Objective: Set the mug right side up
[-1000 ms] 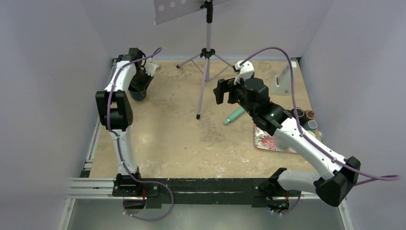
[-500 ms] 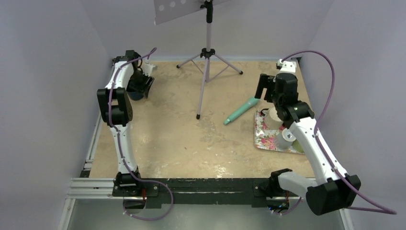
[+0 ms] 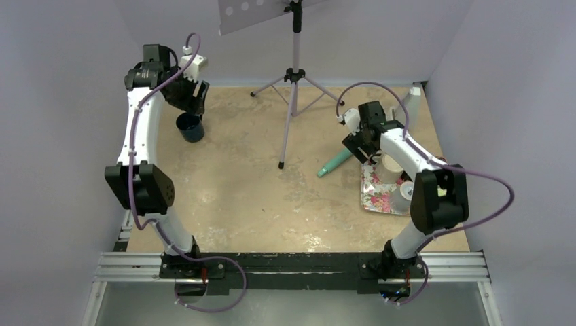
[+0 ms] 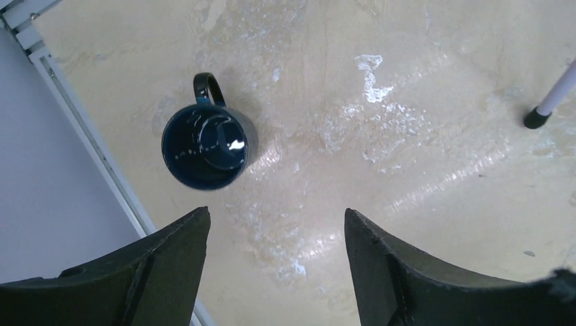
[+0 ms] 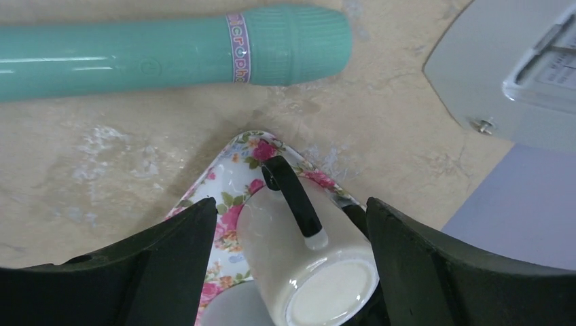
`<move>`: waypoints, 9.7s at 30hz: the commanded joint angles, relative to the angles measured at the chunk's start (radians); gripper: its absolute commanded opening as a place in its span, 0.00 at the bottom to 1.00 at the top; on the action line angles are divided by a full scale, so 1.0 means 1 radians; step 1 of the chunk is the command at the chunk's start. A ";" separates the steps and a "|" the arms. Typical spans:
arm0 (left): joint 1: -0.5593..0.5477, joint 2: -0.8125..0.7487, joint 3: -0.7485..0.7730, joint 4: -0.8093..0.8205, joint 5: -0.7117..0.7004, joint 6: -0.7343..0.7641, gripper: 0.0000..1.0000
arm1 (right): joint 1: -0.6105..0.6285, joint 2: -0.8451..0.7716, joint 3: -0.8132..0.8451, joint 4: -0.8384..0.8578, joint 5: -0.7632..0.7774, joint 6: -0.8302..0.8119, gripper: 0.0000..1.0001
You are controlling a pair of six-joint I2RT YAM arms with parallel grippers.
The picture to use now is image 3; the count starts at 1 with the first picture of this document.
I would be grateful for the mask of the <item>cream mug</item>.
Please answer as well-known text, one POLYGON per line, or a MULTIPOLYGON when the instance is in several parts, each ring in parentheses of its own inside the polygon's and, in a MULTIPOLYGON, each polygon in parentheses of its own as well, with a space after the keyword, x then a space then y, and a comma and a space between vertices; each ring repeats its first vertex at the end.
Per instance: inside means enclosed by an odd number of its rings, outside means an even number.
POLYGON ((375 175, 383 184, 394 184, 403 173, 403 168, 388 154, 383 154, 375 167, 375 175))

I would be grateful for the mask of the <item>dark blue mug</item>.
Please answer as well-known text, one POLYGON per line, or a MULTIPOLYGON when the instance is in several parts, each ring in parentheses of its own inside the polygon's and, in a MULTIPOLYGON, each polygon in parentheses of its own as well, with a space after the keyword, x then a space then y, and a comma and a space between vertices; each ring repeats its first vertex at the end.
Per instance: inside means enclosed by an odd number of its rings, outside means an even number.
POLYGON ((205 131, 201 115, 182 113, 176 119, 175 124, 181 136, 189 143, 197 143, 204 138, 205 131))

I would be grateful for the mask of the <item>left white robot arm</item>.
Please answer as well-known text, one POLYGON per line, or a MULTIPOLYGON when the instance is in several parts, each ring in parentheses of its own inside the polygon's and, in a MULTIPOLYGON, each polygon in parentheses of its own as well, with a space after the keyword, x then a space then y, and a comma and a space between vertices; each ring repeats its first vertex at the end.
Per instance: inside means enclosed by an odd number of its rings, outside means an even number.
POLYGON ((160 116, 165 105, 202 117, 209 83, 199 81, 207 59, 199 47, 185 44, 183 55, 172 62, 175 51, 160 44, 146 44, 143 59, 124 77, 128 119, 124 142, 116 163, 105 167, 105 180, 121 206, 129 211, 138 230, 153 228, 164 254, 178 257, 176 269, 187 278, 202 271, 196 239, 173 210, 175 186, 157 165, 160 116))

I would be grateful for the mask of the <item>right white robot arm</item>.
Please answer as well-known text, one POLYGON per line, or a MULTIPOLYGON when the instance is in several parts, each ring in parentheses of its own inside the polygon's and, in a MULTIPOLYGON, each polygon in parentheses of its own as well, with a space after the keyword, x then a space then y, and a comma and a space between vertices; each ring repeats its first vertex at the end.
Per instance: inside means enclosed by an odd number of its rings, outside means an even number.
POLYGON ((410 222, 381 252, 373 267, 385 277, 398 276, 416 263, 425 240, 469 217, 467 181, 461 166, 446 165, 410 135, 409 119, 387 118, 382 105, 371 101, 347 110, 337 121, 348 128, 342 143, 365 164, 377 153, 390 156, 413 182, 410 222))

